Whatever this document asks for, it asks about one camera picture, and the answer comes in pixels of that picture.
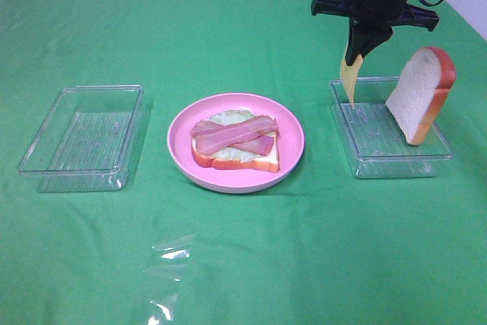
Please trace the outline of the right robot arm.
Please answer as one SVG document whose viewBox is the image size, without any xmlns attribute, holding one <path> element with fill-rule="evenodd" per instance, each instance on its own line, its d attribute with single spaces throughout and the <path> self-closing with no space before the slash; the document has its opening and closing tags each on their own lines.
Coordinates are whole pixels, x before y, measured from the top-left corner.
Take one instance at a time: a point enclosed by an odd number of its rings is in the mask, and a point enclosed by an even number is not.
<svg viewBox="0 0 487 325">
<path fill-rule="evenodd" d="M 408 0 L 313 0 L 311 14 L 330 14 L 349 19 L 345 64 L 365 57 L 388 41 L 397 26 L 424 27 L 433 31 L 439 22 L 436 12 L 410 5 Z"/>
</svg>

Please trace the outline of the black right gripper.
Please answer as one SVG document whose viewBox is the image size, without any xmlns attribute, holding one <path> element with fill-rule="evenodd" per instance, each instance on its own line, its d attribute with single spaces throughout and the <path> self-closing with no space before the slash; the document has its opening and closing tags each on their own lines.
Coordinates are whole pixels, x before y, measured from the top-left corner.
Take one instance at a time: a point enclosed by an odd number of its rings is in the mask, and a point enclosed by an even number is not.
<svg viewBox="0 0 487 325">
<path fill-rule="evenodd" d="M 353 65 L 393 35 L 395 26 L 434 30 L 439 22 L 435 11 L 410 5 L 408 0 L 312 0 L 311 14 L 331 14 L 349 18 L 349 38 L 345 64 Z"/>
</svg>

